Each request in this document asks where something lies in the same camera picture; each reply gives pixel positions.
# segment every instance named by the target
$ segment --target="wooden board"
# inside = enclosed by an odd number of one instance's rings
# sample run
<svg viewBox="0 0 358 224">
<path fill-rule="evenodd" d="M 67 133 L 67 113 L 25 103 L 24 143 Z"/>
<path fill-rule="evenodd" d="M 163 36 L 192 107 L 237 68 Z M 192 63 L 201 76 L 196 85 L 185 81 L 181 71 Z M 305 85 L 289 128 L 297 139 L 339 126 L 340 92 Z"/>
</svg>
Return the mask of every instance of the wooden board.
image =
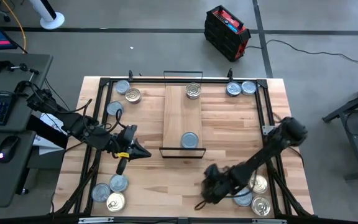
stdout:
<svg viewBox="0 0 358 224">
<path fill-rule="evenodd" d="M 201 98 L 189 99 L 185 85 L 167 85 L 162 147 L 182 147 L 181 137 L 187 132 L 198 136 L 196 147 L 203 147 Z"/>
<path fill-rule="evenodd" d="M 89 98 L 96 98 L 99 78 L 85 77 L 78 106 L 84 105 Z M 152 157 L 128 163 L 124 172 L 129 178 L 129 187 L 124 192 L 127 199 L 125 209 L 118 213 L 111 213 L 104 203 L 94 203 L 92 215 L 256 217 L 250 207 L 238 207 L 229 198 L 217 205 L 207 205 L 201 211 L 193 210 L 193 207 L 201 201 L 200 183 L 204 179 L 203 172 L 206 167 L 213 163 L 217 163 L 219 167 L 238 164 L 247 160 L 262 147 L 255 97 L 231 98 L 224 92 L 225 85 L 203 84 L 200 99 L 203 147 L 207 149 L 205 157 L 204 159 L 166 160 L 161 158 L 158 151 L 163 144 L 165 85 L 138 83 L 132 86 L 140 90 L 142 101 L 138 105 L 126 104 L 123 101 L 125 112 L 122 123 L 138 125 L 136 137 L 152 153 Z M 281 117 L 290 116 L 283 80 L 268 79 L 268 89 L 273 112 Z M 118 95 L 115 90 L 112 98 L 122 100 L 122 96 Z M 93 107 L 94 104 L 87 111 L 90 116 Z M 109 117 L 108 122 L 113 123 L 115 120 Z M 77 142 L 69 140 L 68 147 Z M 55 208 L 60 208 L 78 185 L 84 153 L 85 146 L 80 146 L 65 154 L 53 199 Z M 301 205 L 308 212 L 313 213 L 301 159 L 290 150 L 284 150 L 282 160 L 288 188 Z M 110 154 L 103 153 L 97 183 L 107 183 L 115 172 L 117 163 L 118 160 L 113 159 Z M 265 166 L 262 166 L 258 173 L 266 177 Z M 284 212 L 282 193 L 278 187 L 277 193 L 279 206 Z M 88 196 L 88 188 L 85 189 L 84 195 L 83 202 Z M 270 199 L 269 190 L 264 195 Z"/>
</svg>

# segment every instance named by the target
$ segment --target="gray floor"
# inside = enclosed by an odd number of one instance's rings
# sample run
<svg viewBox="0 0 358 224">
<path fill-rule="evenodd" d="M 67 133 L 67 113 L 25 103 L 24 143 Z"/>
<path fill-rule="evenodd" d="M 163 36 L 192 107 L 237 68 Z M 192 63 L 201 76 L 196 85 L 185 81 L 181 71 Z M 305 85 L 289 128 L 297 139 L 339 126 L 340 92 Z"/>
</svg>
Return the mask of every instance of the gray floor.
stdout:
<svg viewBox="0 0 358 224">
<path fill-rule="evenodd" d="M 64 13 L 64 27 L 202 29 L 205 12 L 223 4 L 250 29 L 257 29 L 252 0 L 51 0 Z M 266 30 L 358 30 L 358 0 L 258 0 Z M 39 26 L 29 2 L 15 12 L 23 26 Z M 12 21 L 5 24 L 16 26 Z M 9 35 L 22 43 L 20 32 Z M 45 33 L 28 32 L 30 53 L 52 54 L 48 79 L 75 107 L 86 75 L 135 74 L 161 76 L 164 70 L 201 70 L 205 76 L 223 77 L 229 68 L 239 77 L 265 78 L 262 52 L 247 49 L 244 58 L 228 62 L 203 34 L 137 33 Z M 358 60 L 358 35 L 266 35 L 309 51 L 344 53 Z M 259 46 L 258 34 L 250 45 Z M 326 218 L 358 221 L 358 180 L 345 182 L 343 175 L 358 171 L 356 159 L 338 120 L 321 120 L 356 96 L 358 64 L 341 57 L 308 55 L 271 42 L 268 55 L 275 78 L 283 78 L 293 116 L 309 130 L 301 146 L 305 172 L 315 214 Z M 31 194 L 16 197 L 0 217 L 41 215 L 49 211 L 49 198 L 57 172 L 33 175 Z"/>
</svg>

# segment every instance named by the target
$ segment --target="tin can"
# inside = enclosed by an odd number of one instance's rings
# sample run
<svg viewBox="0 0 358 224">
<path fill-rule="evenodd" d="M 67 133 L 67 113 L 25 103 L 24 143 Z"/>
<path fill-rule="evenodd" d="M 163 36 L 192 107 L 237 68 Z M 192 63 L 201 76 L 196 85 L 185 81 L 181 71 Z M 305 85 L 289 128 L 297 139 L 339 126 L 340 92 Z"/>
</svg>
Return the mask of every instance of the tin can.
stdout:
<svg viewBox="0 0 358 224">
<path fill-rule="evenodd" d="M 201 95 L 201 86 L 198 83 L 189 83 L 186 86 L 186 96 L 189 99 L 197 99 Z"/>
<path fill-rule="evenodd" d="M 131 88 L 125 93 L 125 98 L 132 104 L 137 104 L 141 101 L 142 96 L 140 95 L 140 91 L 135 88 Z"/>
<path fill-rule="evenodd" d="M 118 109 L 121 109 L 124 113 L 124 106 L 118 101 L 113 101 L 107 105 L 107 113 L 111 116 L 115 116 Z"/>
<path fill-rule="evenodd" d="M 124 175 L 114 174 L 110 178 L 110 189 L 113 192 L 122 192 L 128 188 L 128 178 Z"/>
<path fill-rule="evenodd" d="M 198 146 L 198 136 L 195 133 L 187 132 L 181 137 L 180 144 L 185 148 L 196 148 Z"/>
<path fill-rule="evenodd" d="M 118 212 L 125 206 L 125 197 L 120 192 L 114 192 L 107 198 L 106 205 L 110 212 Z"/>
<path fill-rule="evenodd" d="M 244 187 L 244 189 L 240 190 L 236 196 L 238 195 L 244 195 L 246 193 L 248 193 L 250 190 L 247 187 Z M 240 206 L 249 206 L 252 202 L 252 193 L 249 192 L 247 195 L 245 196 L 241 196 L 241 197 L 235 197 L 233 198 L 233 200 Z"/>
<path fill-rule="evenodd" d="M 256 92 L 256 85 L 250 81 L 244 81 L 241 84 L 242 94 L 244 95 L 252 95 Z"/>
<path fill-rule="evenodd" d="M 266 216 L 270 211 L 270 202 L 263 196 L 256 196 L 252 200 L 252 210 L 259 216 Z"/>
<path fill-rule="evenodd" d="M 226 94 L 231 96 L 231 97 L 235 97 L 240 95 L 241 93 L 241 86 L 240 84 L 238 84 L 237 82 L 229 82 L 226 85 Z"/>
<path fill-rule="evenodd" d="M 248 187 L 252 189 L 254 185 L 254 175 L 248 181 Z M 257 194 L 263 194 L 267 191 L 267 181 L 266 178 L 261 175 L 256 175 L 255 186 L 252 189 Z"/>
<path fill-rule="evenodd" d="M 95 202 L 105 202 L 109 197 L 111 191 L 107 184 L 96 184 L 92 189 L 92 198 Z"/>
<path fill-rule="evenodd" d="M 125 93 L 131 88 L 131 85 L 127 80 L 119 80 L 116 83 L 116 91 L 120 95 L 125 95 Z"/>
</svg>

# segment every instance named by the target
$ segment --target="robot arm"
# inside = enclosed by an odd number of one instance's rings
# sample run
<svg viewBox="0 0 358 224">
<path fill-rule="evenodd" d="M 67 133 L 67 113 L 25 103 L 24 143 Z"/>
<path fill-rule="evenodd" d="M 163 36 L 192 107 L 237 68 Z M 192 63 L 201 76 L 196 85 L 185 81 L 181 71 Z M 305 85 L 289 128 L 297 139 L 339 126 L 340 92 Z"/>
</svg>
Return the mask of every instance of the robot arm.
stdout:
<svg viewBox="0 0 358 224">
<path fill-rule="evenodd" d="M 207 203 L 217 204 L 227 194 L 235 195 L 247 186 L 253 171 L 273 156 L 279 155 L 288 146 L 299 146 L 306 139 L 307 130 L 295 118 L 286 117 L 281 124 L 269 132 L 266 145 L 248 161 L 220 172 L 216 164 L 204 172 L 201 195 Z"/>
<path fill-rule="evenodd" d="M 97 150 L 111 153 L 114 158 L 121 158 L 117 174 L 121 175 L 124 172 L 127 162 L 151 156 L 151 153 L 144 149 L 137 139 L 134 139 L 136 125 L 126 126 L 119 134 L 110 134 L 115 128 L 114 126 L 105 130 L 96 119 L 76 113 L 75 111 L 78 110 L 67 111 L 58 105 L 50 90 L 34 89 L 34 85 L 29 82 L 25 82 L 23 85 L 30 85 L 33 89 L 33 94 L 27 99 L 28 107 L 35 111 L 54 115 L 63 122 L 62 129 L 69 136 L 73 136 Z"/>
</svg>

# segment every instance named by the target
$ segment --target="gold can lid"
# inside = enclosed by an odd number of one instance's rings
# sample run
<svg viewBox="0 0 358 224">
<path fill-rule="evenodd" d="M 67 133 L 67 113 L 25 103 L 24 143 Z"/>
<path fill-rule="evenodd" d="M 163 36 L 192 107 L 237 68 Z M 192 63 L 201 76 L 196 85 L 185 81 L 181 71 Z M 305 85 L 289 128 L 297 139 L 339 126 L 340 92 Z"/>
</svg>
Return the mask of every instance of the gold can lid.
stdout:
<svg viewBox="0 0 358 224">
<path fill-rule="evenodd" d="M 140 91 L 138 89 L 135 88 L 131 88 L 130 90 L 128 90 L 125 93 L 125 98 L 129 101 L 129 102 L 136 102 L 140 100 Z"/>
<path fill-rule="evenodd" d="M 198 83 L 189 83 L 186 86 L 186 94 L 190 98 L 198 98 L 201 94 L 201 86 Z"/>
<path fill-rule="evenodd" d="M 252 200 L 252 210 L 259 216 L 266 216 L 270 212 L 270 202 L 262 196 L 256 196 Z"/>
<path fill-rule="evenodd" d="M 249 179 L 248 187 L 252 189 L 253 185 L 254 185 L 254 175 L 252 175 L 252 177 Z M 267 181 L 265 177 L 261 175 L 256 175 L 255 186 L 253 191 L 257 194 L 263 194 L 266 192 L 266 190 L 267 190 Z"/>
<path fill-rule="evenodd" d="M 110 212 L 118 212 L 125 206 L 125 197 L 120 192 L 114 192 L 107 198 L 106 205 Z"/>
</svg>

